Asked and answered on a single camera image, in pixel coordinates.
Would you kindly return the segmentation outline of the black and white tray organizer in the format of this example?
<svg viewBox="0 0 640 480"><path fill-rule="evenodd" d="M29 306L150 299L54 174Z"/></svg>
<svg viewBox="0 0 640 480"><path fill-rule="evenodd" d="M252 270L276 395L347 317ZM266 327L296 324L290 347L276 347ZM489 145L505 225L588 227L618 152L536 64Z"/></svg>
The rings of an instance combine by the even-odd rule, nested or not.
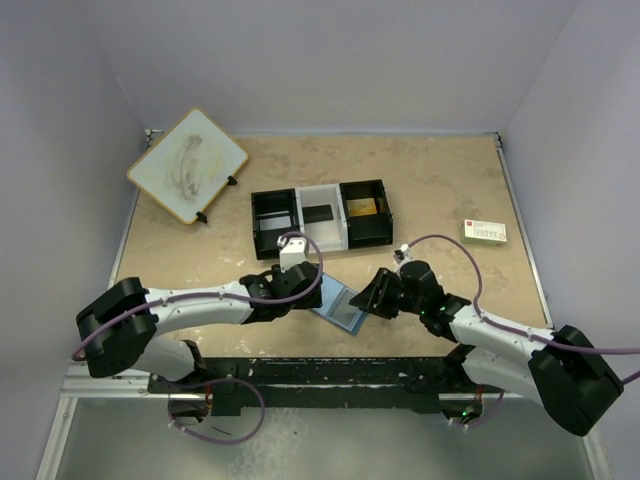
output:
<svg viewBox="0 0 640 480"><path fill-rule="evenodd" d="M256 258L278 256L278 238L291 231L326 252L393 243L393 216L380 179L304 186L251 194Z"/></svg>

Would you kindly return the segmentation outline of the yellow-framed whiteboard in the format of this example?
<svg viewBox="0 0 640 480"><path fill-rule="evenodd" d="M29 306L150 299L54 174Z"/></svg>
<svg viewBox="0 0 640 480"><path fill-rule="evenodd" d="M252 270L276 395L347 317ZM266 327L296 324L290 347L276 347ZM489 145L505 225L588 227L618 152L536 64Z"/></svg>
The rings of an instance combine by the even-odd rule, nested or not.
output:
<svg viewBox="0 0 640 480"><path fill-rule="evenodd" d="M249 159L200 108L189 110L128 170L128 179L186 225L206 222L205 210Z"/></svg>

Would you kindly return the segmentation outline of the grey card in holder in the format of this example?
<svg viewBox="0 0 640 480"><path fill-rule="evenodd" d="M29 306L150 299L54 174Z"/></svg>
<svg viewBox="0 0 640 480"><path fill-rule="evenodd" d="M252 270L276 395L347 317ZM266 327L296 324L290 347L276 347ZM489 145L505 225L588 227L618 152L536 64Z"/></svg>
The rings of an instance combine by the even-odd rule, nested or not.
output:
<svg viewBox="0 0 640 480"><path fill-rule="evenodd" d="M339 300L336 301L329 314L332 321L346 329L351 328L351 324L356 320L359 310L350 304L354 294L346 291Z"/></svg>

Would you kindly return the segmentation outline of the gold card in tray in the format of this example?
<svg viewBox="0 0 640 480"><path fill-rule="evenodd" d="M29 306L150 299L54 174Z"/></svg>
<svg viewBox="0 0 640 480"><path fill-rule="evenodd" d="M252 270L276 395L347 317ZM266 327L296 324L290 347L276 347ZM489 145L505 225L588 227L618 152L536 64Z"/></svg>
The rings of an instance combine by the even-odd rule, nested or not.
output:
<svg viewBox="0 0 640 480"><path fill-rule="evenodd" d="M359 198L346 201L347 211L350 217L376 215L377 204L374 198Z"/></svg>

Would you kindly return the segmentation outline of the black card in tray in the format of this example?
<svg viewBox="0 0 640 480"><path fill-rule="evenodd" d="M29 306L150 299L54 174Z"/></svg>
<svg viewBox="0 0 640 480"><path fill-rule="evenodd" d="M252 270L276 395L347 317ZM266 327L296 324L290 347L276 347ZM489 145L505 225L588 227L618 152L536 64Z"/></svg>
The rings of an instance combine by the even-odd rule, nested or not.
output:
<svg viewBox="0 0 640 480"><path fill-rule="evenodd" d="M305 223L318 223L334 219L333 211L329 204L303 207L302 214Z"/></svg>

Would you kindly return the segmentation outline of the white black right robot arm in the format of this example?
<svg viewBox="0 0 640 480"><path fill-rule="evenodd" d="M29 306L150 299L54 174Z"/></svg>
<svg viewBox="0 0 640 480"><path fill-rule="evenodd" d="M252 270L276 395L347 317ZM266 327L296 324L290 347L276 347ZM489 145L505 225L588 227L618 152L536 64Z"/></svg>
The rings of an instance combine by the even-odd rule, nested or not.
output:
<svg viewBox="0 0 640 480"><path fill-rule="evenodd" d="M578 329L524 330L479 314L447 293L424 261L381 268L351 305L384 319L412 313L434 336L455 343L445 357L456 382L496 387L541 405L564 430L586 435L624 391L621 379Z"/></svg>

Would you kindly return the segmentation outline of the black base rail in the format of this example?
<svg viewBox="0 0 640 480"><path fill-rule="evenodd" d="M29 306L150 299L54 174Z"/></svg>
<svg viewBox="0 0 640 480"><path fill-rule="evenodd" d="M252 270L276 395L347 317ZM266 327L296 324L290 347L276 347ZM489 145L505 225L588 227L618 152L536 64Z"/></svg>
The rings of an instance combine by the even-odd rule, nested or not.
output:
<svg viewBox="0 0 640 480"><path fill-rule="evenodd" d="M472 401L476 394L494 394L478 387L443 357L374 358L207 358L206 375L171 385L154 374L149 391L178 399L202 394L194 387L209 379L234 379L211 389L215 416L236 416L243 408L258 408L259 398L240 380L253 385L268 408L406 409L429 414L441 404Z"/></svg>

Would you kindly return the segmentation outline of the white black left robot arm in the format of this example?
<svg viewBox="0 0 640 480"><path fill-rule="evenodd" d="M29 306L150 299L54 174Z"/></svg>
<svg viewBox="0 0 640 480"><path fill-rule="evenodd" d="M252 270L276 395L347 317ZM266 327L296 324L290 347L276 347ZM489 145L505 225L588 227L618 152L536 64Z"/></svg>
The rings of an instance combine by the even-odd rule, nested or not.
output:
<svg viewBox="0 0 640 480"><path fill-rule="evenodd" d="M80 344L72 359L85 362L94 378L137 369L182 382L203 373L204 360L195 342L172 341L169 333L272 322L292 310L319 308L322 274L322 264L303 261L203 289L146 288L137 277L125 278L77 314Z"/></svg>

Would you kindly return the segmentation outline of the blue leather card holder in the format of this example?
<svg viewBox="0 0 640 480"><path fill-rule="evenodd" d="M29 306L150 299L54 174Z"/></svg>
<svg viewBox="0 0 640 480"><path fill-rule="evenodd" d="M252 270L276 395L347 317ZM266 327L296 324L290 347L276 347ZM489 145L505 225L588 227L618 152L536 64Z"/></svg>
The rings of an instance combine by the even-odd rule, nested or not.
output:
<svg viewBox="0 0 640 480"><path fill-rule="evenodd" d="M322 305L312 311L347 333L358 334L367 314L350 304L357 292L324 273L321 281Z"/></svg>

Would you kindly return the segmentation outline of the small white card box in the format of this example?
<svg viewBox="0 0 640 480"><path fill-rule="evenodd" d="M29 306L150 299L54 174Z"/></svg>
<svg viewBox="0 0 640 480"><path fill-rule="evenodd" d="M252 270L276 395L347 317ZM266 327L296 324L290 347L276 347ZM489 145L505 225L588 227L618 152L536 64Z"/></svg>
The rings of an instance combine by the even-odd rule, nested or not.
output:
<svg viewBox="0 0 640 480"><path fill-rule="evenodd" d="M460 231L464 243L499 246L508 241L506 225L502 223L464 219Z"/></svg>

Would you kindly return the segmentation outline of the black whiteboard stand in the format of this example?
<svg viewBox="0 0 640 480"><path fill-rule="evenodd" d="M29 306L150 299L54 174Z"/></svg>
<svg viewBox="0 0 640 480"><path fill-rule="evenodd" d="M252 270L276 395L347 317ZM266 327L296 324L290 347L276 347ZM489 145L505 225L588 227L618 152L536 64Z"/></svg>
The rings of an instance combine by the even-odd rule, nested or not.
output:
<svg viewBox="0 0 640 480"><path fill-rule="evenodd" d="M204 207L203 211L198 211L196 213L195 221L197 223L208 224L209 223L209 210L219 201L219 198L223 195L224 191L229 187L235 187L238 185L238 180L235 176L229 175L226 178L226 182L223 184L221 189L212 197L209 203Z"/></svg>

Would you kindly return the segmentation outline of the white card in tray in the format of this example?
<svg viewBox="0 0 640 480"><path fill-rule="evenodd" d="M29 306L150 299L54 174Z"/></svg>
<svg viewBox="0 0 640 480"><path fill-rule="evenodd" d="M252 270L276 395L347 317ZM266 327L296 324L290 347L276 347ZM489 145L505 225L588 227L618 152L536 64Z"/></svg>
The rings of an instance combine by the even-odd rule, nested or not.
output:
<svg viewBox="0 0 640 480"><path fill-rule="evenodd" d="M286 215L261 216L258 219L258 226L261 231L286 229L291 226L291 218Z"/></svg>

